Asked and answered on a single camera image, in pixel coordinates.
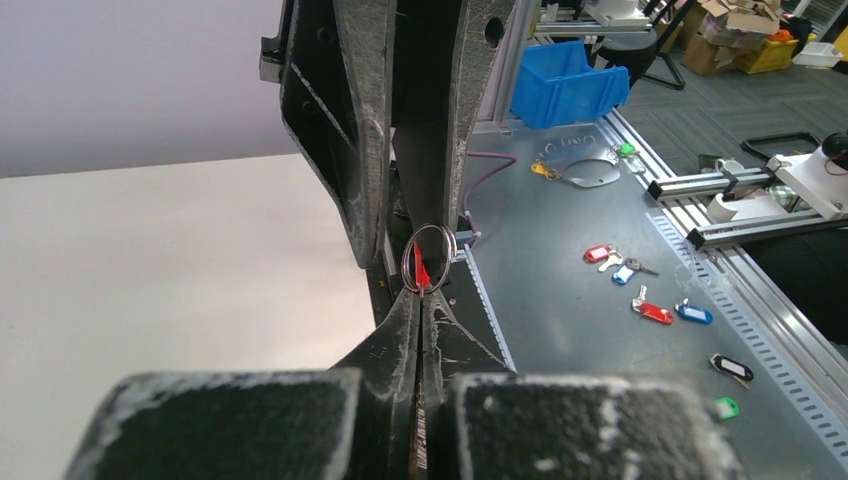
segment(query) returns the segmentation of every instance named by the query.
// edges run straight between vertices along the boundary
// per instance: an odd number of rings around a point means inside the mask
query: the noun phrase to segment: gray metal table
[[[625,138],[639,141],[620,136],[618,122],[515,128],[508,137],[486,133],[472,138],[471,150],[519,158],[478,187],[470,206],[483,232],[473,257],[518,371],[677,376],[709,398],[731,397],[738,403],[740,415],[725,423],[752,476],[845,477],[848,437],[839,420],[841,409],[832,408],[844,402],[834,398],[841,390],[819,388],[818,379],[803,368],[808,359],[799,360],[761,323],[763,315],[751,312],[736,272],[723,271],[721,259],[710,262],[685,246],[681,217],[645,194],[649,178],[637,178],[620,164],[617,182],[581,189],[531,173],[540,153],[556,165],[592,156],[598,147]],[[639,147],[652,153],[646,145]],[[493,166],[469,159],[466,188]],[[649,167],[647,177],[657,169],[653,163]],[[600,274],[596,264],[582,259],[587,248],[601,243],[616,245],[662,275],[639,273],[629,284],[616,285],[614,269]],[[639,285],[648,287],[651,303],[671,308],[688,297],[711,310],[715,321],[707,326],[676,317],[673,325],[664,326],[641,318],[630,308]],[[716,372],[707,362],[713,353],[750,366],[755,373],[750,390]],[[842,373],[825,376],[833,380]]]

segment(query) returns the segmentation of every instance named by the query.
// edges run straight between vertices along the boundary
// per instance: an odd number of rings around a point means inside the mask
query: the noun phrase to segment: blue plastic bin
[[[625,67],[590,67],[583,42],[528,47],[512,112],[531,128],[597,120],[627,101],[629,82]]]

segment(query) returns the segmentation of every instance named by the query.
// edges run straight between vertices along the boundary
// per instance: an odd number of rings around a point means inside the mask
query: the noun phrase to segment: black key tag
[[[754,372],[747,365],[743,365],[736,360],[719,355],[718,353],[710,357],[710,363],[716,370],[733,375],[743,382],[747,383],[754,379]]]

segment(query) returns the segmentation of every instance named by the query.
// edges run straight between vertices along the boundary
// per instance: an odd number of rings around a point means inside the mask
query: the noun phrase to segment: yellow plastic bin
[[[816,36],[810,34],[808,41],[812,42],[815,39]],[[745,73],[765,73],[783,70],[789,65],[792,65],[792,52],[795,51],[796,45],[798,45],[798,40],[789,40],[788,42],[764,40],[759,50],[742,57],[739,69]]]

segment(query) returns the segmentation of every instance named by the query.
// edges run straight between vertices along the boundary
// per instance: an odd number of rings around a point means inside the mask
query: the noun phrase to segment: silver key
[[[601,273],[606,272],[609,267],[621,265],[623,262],[624,257],[622,257],[620,253],[615,250],[610,250],[610,253],[607,254],[606,261],[598,267],[598,271]]]
[[[639,287],[639,296],[634,298],[630,305],[633,307],[633,310],[639,311],[639,306],[645,303],[645,296],[648,295],[648,287],[642,285]]]
[[[631,270],[635,270],[637,272],[650,273],[651,275],[656,275],[656,276],[660,275],[660,272],[658,272],[656,270],[651,270],[650,268],[645,267],[644,265],[642,265],[642,263],[639,260],[636,260],[635,258],[628,258],[627,260],[625,260],[624,264],[627,265],[627,268],[629,268]]]

